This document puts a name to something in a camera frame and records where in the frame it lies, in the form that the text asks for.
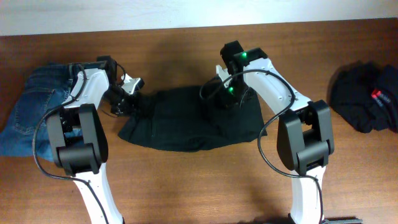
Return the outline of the black trousers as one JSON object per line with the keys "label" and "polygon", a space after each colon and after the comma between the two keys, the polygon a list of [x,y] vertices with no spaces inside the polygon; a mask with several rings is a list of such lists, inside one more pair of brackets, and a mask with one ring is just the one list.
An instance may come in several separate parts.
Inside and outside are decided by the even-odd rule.
{"label": "black trousers", "polygon": [[139,95],[137,110],[118,136],[131,144],[162,151],[197,152],[257,139],[264,126],[257,95],[222,108],[218,98],[203,101],[199,86]]}

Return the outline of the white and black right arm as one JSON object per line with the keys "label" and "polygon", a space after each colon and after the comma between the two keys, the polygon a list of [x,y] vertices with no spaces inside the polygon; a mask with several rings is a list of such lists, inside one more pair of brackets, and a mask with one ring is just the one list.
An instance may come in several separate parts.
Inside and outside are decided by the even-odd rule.
{"label": "white and black right arm", "polygon": [[297,91],[260,48],[244,50],[235,40],[220,55],[226,66],[216,66],[216,73],[224,88],[234,96],[254,90],[274,113],[266,124],[278,122],[277,152],[286,171],[270,167],[292,180],[290,221],[325,223],[322,179],[335,149],[328,104]]}

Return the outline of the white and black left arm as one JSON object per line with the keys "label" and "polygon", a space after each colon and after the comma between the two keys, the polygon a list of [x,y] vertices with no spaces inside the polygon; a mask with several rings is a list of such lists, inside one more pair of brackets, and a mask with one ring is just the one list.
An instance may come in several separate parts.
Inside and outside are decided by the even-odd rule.
{"label": "white and black left arm", "polygon": [[120,68],[109,55],[99,56],[95,62],[70,64],[77,75],[70,95],[40,119],[47,127],[53,161],[64,170],[64,176],[47,172],[33,153],[45,176],[76,184],[92,223],[125,222],[108,184],[109,149],[98,107],[106,100],[113,115],[130,115],[137,110],[137,94],[144,81],[126,72],[118,76]]}

